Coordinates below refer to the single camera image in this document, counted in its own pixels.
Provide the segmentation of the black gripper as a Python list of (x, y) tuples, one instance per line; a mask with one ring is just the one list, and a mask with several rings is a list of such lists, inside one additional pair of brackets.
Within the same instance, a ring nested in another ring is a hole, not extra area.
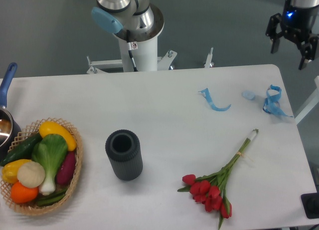
[(265, 35), (271, 41), (271, 53), (279, 49), (280, 38), (300, 43), (301, 53), (299, 70), (319, 56), (319, 35), (312, 34), (312, 28), (319, 11), (319, 0), (285, 0), (283, 14), (277, 13), (270, 17)]

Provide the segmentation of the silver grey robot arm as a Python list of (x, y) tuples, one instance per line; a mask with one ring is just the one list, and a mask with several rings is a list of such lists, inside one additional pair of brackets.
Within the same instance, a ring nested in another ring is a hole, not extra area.
[[(92, 8), (94, 22), (113, 34), (119, 42), (121, 60), (94, 61), (90, 68), (122, 66), (125, 72), (171, 69), (177, 53), (170, 50), (158, 56), (158, 36), (164, 27), (162, 12), (150, 0), (96, 0)], [(282, 13), (270, 17), (265, 35), (272, 43), (271, 53), (278, 51), (284, 38), (301, 53), (298, 69), (319, 56), (319, 36), (312, 32), (319, 0), (285, 0)]]

